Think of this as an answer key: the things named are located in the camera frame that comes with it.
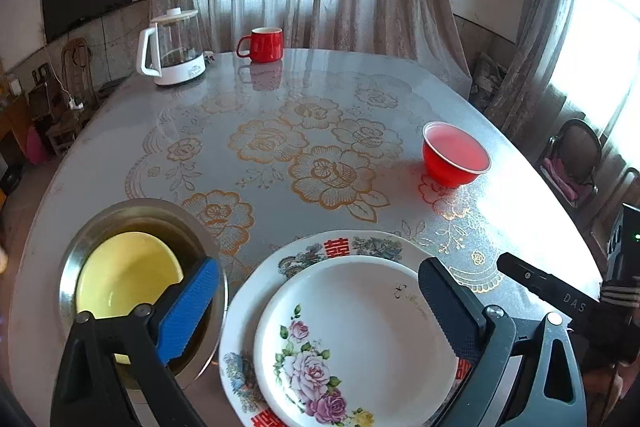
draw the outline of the red plastic bowl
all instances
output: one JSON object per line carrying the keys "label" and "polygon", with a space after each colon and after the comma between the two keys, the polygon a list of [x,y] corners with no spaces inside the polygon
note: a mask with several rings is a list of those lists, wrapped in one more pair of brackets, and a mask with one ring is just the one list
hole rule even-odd
{"label": "red plastic bowl", "polygon": [[472,136],[445,122],[430,122],[422,130],[422,157],[427,174],[440,185],[466,185],[491,168],[489,153]]}

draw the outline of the yellow bowl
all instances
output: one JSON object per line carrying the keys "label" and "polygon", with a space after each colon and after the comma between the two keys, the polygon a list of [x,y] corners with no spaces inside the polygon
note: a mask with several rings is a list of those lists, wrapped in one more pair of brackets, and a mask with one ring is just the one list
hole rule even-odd
{"label": "yellow bowl", "polygon": [[[155,303],[183,273],[171,249],[144,232],[108,238],[82,267],[76,287],[76,311],[88,310],[96,319],[128,315],[141,303]],[[129,357],[116,355],[119,363]]]}

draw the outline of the floor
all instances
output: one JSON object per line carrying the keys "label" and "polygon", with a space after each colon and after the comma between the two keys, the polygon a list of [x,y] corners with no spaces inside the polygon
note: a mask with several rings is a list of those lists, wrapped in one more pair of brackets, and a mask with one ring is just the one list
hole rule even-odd
{"label": "floor", "polygon": [[22,250],[36,214],[40,200],[60,165],[54,159],[39,166],[27,166],[22,174],[20,185],[10,194],[0,210],[0,244],[4,248],[9,263],[0,275],[0,376],[8,381],[8,357],[6,346],[6,327]]}

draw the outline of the floral tablecloth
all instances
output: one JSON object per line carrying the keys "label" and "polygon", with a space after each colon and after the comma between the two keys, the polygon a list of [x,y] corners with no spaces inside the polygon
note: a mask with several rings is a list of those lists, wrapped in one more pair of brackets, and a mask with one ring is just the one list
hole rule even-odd
{"label": "floral tablecloth", "polygon": [[[422,163],[422,126],[475,136],[492,169],[450,190]],[[58,271],[84,222],[126,198],[162,198],[220,243],[231,294],[277,248],[332,229],[395,233],[511,315],[550,309],[495,267],[503,251],[597,295],[577,230],[513,146],[449,87],[410,60],[287,50],[275,64],[216,56],[203,78],[160,88],[133,76],[65,157],[17,277],[9,328],[12,385],[47,425],[64,339]]]}

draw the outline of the white plate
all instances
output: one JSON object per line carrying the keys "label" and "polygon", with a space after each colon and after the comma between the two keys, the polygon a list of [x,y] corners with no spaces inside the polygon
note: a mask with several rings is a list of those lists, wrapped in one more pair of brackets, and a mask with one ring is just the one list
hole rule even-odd
{"label": "white plate", "polygon": [[425,423],[458,368],[417,273],[386,259],[327,259],[287,281],[255,332],[267,403],[289,427]]}
{"label": "white plate", "polygon": [[[330,255],[341,253],[382,257],[415,272],[429,257],[413,243],[391,233],[334,230],[294,241],[265,259],[231,301],[218,348],[222,386],[245,427],[268,425],[270,422],[274,427],[285,425],[267,406],[255,378],[254,336],[262,311],[276,291],[296,273]],[[456,380],[449,394],[459,382]]]}

